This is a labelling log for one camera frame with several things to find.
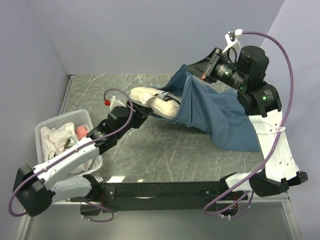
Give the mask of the blue fabric pillowcase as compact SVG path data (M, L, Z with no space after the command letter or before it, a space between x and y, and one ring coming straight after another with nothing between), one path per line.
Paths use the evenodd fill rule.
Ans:
M172 124L203 131L223 151L259 152L256 131L233 89L222 93L201 83L182 65L161 90L181 98Z

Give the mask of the cream bear print pillow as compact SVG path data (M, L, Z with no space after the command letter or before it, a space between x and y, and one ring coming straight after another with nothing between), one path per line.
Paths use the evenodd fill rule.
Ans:
M173 119L178 114L181 100L169 91L153 87L135 87L130 90L131 100L143 107L151 108L154 115Z

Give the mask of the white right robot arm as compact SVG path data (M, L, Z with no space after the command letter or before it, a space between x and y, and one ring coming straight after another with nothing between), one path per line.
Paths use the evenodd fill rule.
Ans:
M226 200L232 199L237 191L251 191L259 197L279 195L309 179L291 153L279 93L264 80L269 62L262 48L248 45L240 50L236 62L229 62L226 53L215 48L186 68L207 83L220 81L237 91L237 100L252 123L267 160L262 169L221 178L219 193Z

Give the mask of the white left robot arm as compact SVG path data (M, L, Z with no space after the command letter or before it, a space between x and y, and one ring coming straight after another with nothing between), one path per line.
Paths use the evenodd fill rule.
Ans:
M110 108L106 119L65 152L34 167L25 164L17 170L11 197L19 201L27 215L35 217L61 200L94 201L99 197L100 185L90 174L64 177L113 148L128 130L138 129L153 112L131 100Z

